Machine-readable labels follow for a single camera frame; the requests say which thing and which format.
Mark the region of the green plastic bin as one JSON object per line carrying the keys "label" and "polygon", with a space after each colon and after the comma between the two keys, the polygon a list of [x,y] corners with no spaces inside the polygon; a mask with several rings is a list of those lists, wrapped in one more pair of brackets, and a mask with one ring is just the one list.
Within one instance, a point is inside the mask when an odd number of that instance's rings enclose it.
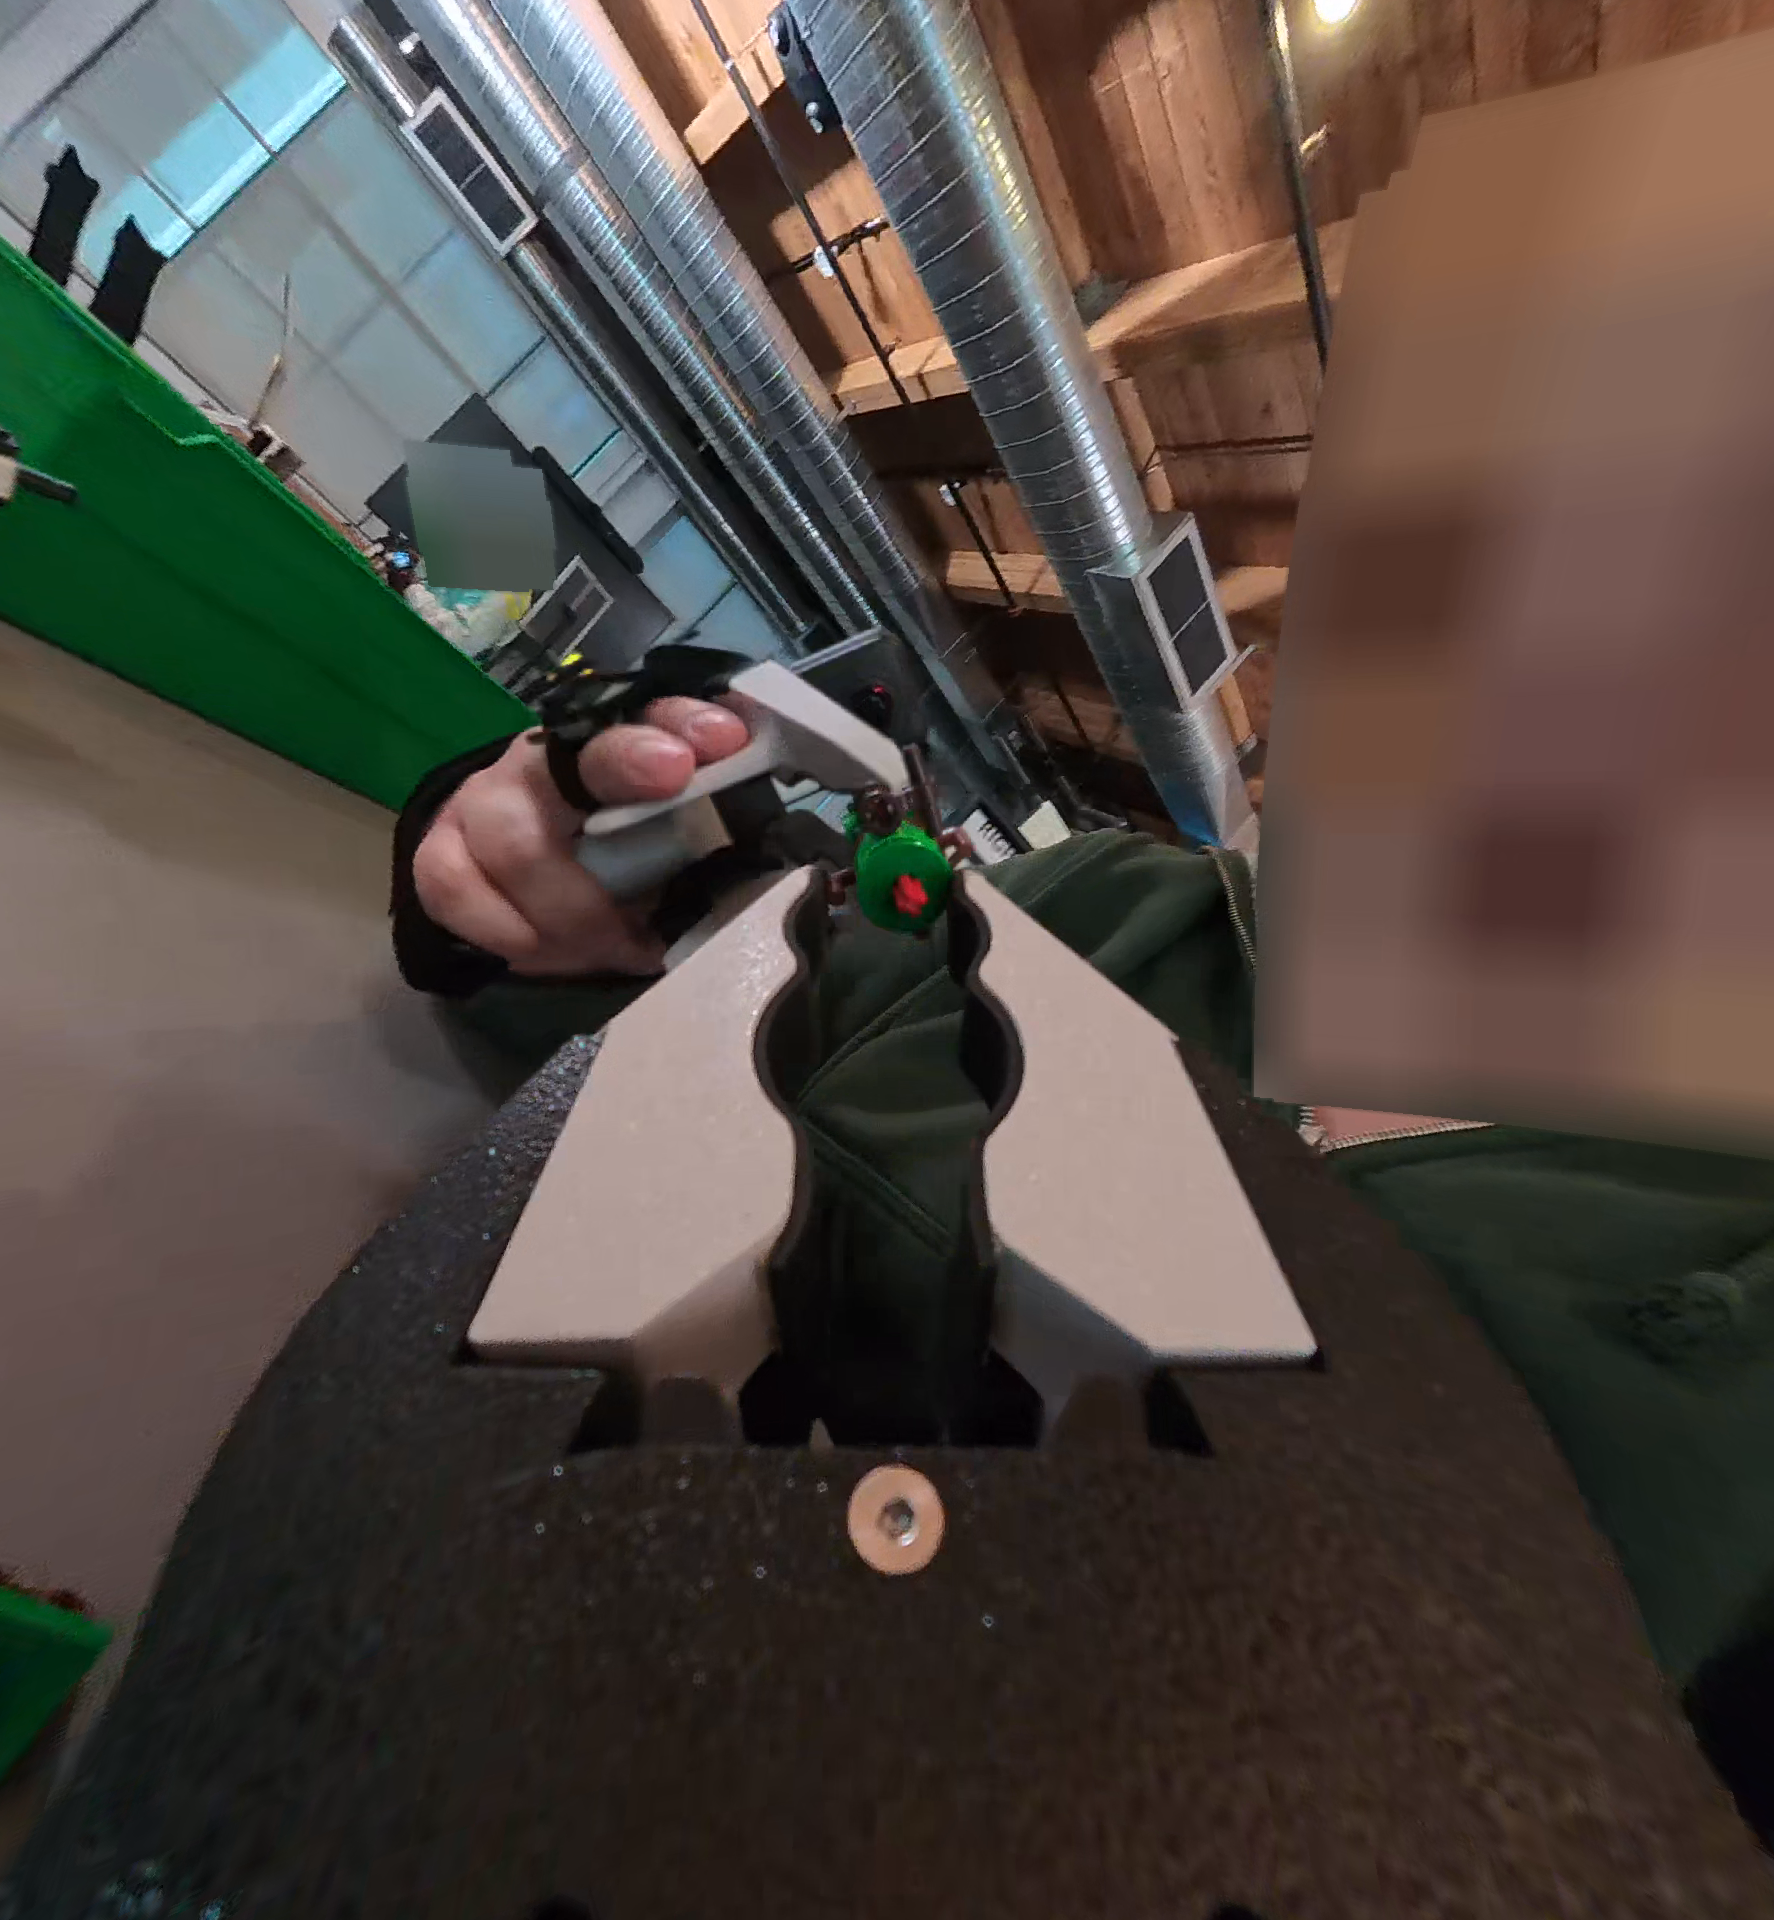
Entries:
{"label": "green plastic bin", "polygon": [[0,619],[374,803],[530,727],[356,548],[0,235]]}

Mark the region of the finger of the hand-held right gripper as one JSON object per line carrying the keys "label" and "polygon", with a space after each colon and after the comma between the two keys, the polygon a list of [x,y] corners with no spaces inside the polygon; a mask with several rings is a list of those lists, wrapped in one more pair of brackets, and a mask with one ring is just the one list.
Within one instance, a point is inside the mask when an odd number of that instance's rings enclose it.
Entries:
{"label": "finger of the hand-held right gripper", "polygon": [[905,788],[905,762],[888,735],[779,663],[752,663],[731,676],[730,703],[748,727],[745,749],[730,759],[730,784],[807,779],[836,793]]}
{"label": "finger of the hand-held right gripper", "polygon": [[786,952],[786,917],[796,907],[795,870],[773,870],[724,881],[708,894],[701,917],[665,942],[662,972],[675,974],[726,936],[736,953],[763,958]]}

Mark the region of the green lego piece red stud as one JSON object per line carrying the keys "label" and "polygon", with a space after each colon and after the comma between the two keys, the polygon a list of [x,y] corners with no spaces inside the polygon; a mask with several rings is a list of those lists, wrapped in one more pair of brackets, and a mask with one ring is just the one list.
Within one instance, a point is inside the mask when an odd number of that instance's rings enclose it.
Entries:
{"label": "green lego piece red stud", "polygon": [[910,936],[944,917],[957,876],[973,861],[968,835],[942,822],[932,785],[913,775],[856,795],[839,842],[826,879],[830,911]]}

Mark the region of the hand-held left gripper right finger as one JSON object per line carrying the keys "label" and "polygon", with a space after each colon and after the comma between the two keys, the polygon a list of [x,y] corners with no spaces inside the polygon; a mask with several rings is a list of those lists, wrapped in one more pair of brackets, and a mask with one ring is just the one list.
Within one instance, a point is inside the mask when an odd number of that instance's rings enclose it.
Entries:
{"label": "hand-held left gripper right finger", "polygon": [[1170,1029],[985,874],[953,886],[949,972],[987,1107],[968,1243],[994,1356],[1033,1388],[1314,1362]]}

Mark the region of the thin metal pipe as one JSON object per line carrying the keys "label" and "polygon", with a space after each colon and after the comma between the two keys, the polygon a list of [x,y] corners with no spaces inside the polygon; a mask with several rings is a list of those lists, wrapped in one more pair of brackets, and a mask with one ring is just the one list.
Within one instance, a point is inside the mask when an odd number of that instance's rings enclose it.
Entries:
{"label": "thin metal pipe", "polygon": [[[728,500],[726,487],[689,442],[672,406],[654,391],[649,374],[629,363],[590,304],[575,297],[564,266],[545,246],[537,219],[476,131],[436,89],[421,82],[397,39],[367,7],[350,7],[329,31],[327,51],[346,82],[359,86],[380,110],[397,145],[448,208],[461,219],[463,232],[478,249],[485,252],[491,266],[514,285],[528,317],[539,323],[587,392],[611,415],[642,464],[657,475],[679,501],[683,515],[728,567],[736,585],[760,607],[776,644],[791,657],[808,652],[821,638],[821,619],[805,591],[753,539]],[[461,159],[485,174],[493,188],[514,205],[517,225],[506,235],[496,235],[484,224],[467,205],[461,185],[421,142],[423,121],[436,114],[448,114],[460,134]]]}

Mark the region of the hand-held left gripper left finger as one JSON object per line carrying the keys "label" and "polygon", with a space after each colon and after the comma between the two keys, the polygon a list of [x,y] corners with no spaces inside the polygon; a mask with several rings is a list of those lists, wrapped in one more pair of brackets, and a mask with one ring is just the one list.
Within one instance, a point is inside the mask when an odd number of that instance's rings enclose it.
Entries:
{"label": "hand-held left gripper left finger", "polygon": [[823,907],[823,870],[781,876],[608,1022],[469,1322],[476,1360],[737,1388],[769,1359],[800,1144],[763,1045]]}

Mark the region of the white air vent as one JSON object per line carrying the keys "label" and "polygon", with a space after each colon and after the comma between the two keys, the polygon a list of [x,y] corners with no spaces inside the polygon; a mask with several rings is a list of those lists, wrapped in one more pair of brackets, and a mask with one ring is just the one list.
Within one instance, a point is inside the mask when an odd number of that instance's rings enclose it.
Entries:
{"label": "white air vent", "polygon": [[1179,708],[1224,686],[1240,648],[1222,607],[1195,515],[1154,517],[1152,541],[1089,570],[1090,594],[1120,644],[1158,672]]}
{"label": "white air vent", "polygon": [[532,206],[445,91],[429,91],[400,131],[496,261],[505,263],[530,238]]}
{"label": "white air vent", "polygon": [[597,567],[574,555],[526,609],[518,634],[548,655],[587,646],[613,609],[613,594]]}

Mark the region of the large spiral metal duct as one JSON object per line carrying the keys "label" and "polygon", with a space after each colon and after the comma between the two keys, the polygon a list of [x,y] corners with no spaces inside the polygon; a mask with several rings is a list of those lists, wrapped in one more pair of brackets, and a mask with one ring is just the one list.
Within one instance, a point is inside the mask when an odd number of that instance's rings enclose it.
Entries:
{"label": "large spiral metal duct", "polygon": [[1184,836],[1251,855],[1217,692],[1174,705],[1090,594],[1089,570],[1152,541],[1156,513],[971,7],[808,3],[799,22],[1148,779]]}

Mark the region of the person's right hand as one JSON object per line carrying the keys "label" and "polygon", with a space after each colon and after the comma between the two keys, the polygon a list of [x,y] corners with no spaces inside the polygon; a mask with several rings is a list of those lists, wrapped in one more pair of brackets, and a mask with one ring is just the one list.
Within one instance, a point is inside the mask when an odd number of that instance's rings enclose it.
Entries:
{"label": "person's right hand", "polygon": [[[740,700],[662,700],[611,727],[578,756],[588,811],[655,803],[749,742]],[[654,978],[663,942],[643,903],[617,903],[581,865],[587,811],[548,767],[545,742],[521,737],[443,801],[411,861],[429,921],[512,976]]]}

